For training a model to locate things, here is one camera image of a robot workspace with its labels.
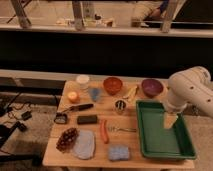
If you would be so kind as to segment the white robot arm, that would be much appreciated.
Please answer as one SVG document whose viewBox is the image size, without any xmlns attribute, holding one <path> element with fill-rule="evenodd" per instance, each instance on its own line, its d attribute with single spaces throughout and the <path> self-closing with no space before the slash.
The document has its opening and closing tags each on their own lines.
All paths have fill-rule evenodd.
<svg viewBox="0 0 213 171">
<path fill-rule="evenodd" d="M 208 85 L 211 75 L 204 67 L 192 67 L 172 74 L 168 79 L 169 90 L 162 100 L 165 109 L 163 126 L 170 129 L 188 103 L 213 118 L 213 90 Z"/>
</svg>

